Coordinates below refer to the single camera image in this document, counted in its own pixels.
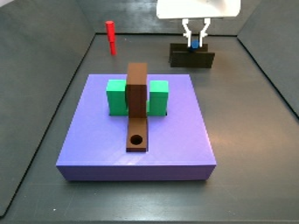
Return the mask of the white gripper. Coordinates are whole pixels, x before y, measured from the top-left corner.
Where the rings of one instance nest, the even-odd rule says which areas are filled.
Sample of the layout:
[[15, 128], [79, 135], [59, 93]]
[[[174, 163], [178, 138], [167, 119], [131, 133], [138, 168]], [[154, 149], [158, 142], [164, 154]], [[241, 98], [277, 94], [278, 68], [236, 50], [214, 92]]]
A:
[[184, 29], [183, 36], [187, 39], [187, 47], [191, 47], [192, 31], [190, 30], [188, 18], [204, 18], [204, 26], [200, 30], [199, 46], [208, 36], [207, 30], [211, 18], [235, 17], [241, 11], [241, 0], [158, 0], [156, 16], [159, 19], [179, 19]]

